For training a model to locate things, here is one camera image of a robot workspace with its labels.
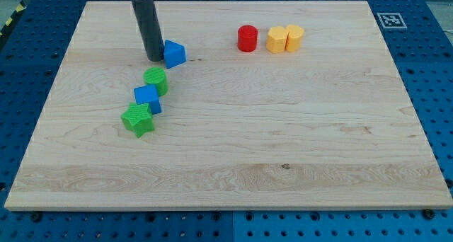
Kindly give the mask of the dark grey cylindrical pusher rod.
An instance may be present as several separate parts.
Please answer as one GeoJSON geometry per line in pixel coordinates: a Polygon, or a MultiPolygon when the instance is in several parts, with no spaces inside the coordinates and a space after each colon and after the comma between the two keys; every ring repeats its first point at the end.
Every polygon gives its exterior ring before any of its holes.
{"type": "Polygon", "coordinates": [[[154,0],[132,0],[132,8],[148,60],[161,61],[164,58],[164,42],[154,0]]]}

